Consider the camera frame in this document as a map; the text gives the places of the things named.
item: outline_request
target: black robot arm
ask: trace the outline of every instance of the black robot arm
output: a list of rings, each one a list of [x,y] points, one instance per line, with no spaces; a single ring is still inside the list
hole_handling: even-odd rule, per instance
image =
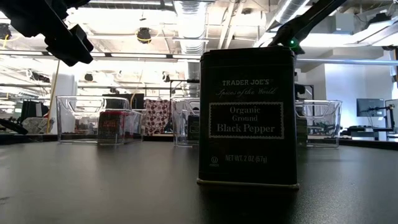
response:
[[[346,0],[319,0],[307,12],[282,25],[268,46],[282,44],[290,47],[296,54],[304,54],[300,47],[310,31],[324,18],[341,6]]]
[[[68,30],[62,21],[67,9],[87,4],[90,0],[0,0],[0,11],[11,25],[25,37],[45,36],[51,54],[73,66],[77,62],[90,63],[93,45],[86,33],[76,25]]]

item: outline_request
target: black spice tin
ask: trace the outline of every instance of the black spice tin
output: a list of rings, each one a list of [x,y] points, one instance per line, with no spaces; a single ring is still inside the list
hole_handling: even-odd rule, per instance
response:
[[[297,188],[294,101],[289,48],[205,53],[198,183]]]
[[[187,127],[188,141],[199,141],[199,126],[199,115],[189,115]]]

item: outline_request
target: transparent container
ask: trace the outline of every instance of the transparent container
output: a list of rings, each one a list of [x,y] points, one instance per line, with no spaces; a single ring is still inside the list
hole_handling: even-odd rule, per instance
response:
[[[181,84],[181,90],[184,97],[198,98],[200,96],[199,83],[183,83]]]
[[[141,141],[144,110],[132,110],[125,98],[57,96],[60,143],[117,145]]]
[[[172,120],[174,144],[193,146],[199,144],[199,98],[173,98]]]
[[[341,101],[300,100],[295,107],[298,147],[339,146]]]

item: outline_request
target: net weight text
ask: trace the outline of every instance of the net weight text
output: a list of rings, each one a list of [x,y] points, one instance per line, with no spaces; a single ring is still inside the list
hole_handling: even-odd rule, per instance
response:
[[[266,156],[247,156],[247,155],[225,155],[225,160],[228,162],[253,162],[253,163],[267,163]]]

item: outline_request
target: dark table surface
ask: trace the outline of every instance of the dark table surface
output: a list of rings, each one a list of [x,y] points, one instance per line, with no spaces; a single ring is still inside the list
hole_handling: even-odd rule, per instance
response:
[[[398,151],[298,153],[299,191],[196,184],[198,151],[0,146],[0,223],[397,223]]]

